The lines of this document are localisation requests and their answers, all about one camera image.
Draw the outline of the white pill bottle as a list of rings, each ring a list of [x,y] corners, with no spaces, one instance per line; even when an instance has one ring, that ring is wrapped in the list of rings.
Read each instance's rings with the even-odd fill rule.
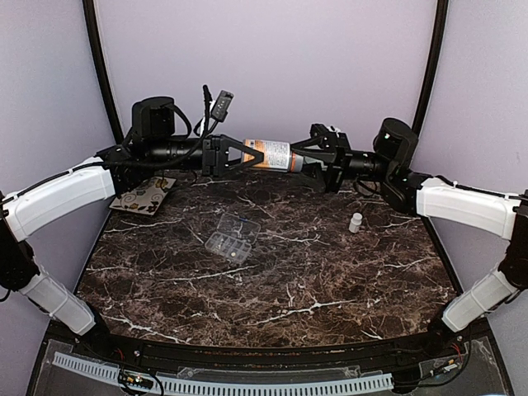
[[[360,230],[362,220],[363,220],[362,214],[359,212],[355,212],[350,219],[350,223],[348,227],[349,231],[351,233],[357,233]]]

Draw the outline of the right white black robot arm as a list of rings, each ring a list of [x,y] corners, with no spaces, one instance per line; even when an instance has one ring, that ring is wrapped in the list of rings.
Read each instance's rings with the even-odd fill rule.
[[[369,153],[352,149],[344,133],[321,124],[313,124],[309,139],[292,144],[291,149],[315,161],[316,179],[327,191],[337,191],[345,179],[376,182],[381,197],[399,213],[450,220],[509,242],[501,262],[431,322],[421,350],[437,358],[451,347],[452,333],[526,290],[527,195],[485,191],[414,172],[410,164],[417,143],[407,124],[386,118]]]

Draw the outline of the amber pill bottle grey cap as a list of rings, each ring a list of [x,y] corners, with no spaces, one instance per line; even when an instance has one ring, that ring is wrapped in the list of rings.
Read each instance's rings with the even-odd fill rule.
[[[301,172],[304,157],[294,153],[289,143],[262,139],[245,139],[243,143],[250,149],[263,153],[263,161],[252,168],[273,172]]]

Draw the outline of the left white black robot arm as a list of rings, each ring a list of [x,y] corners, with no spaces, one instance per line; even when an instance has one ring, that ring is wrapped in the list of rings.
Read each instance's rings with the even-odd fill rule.
[[[204,93],[205,111],[193,126],[171,97],[150,97],[132,107],[132,125],[120,144],[66,171],[1,198],[1,286],[27,297],[51,318],[84,338],[99,360],[116,353],[116,340],[96,310],[56,280],[35,256],[27,239],[36,231],[91,203],[122,196],[157,171],[200,167],[206,176],[261,163],[263,153],[225,135],[214,135],[233,100],[222,91]]]

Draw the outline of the clear plastic pill organizer box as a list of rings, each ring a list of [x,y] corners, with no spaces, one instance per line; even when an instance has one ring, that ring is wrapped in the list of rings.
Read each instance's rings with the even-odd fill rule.
[[[242,264],[250,256],[261,225],[235,214],[222,214],[215,231],[205,242],[205,249],[232,263]]]

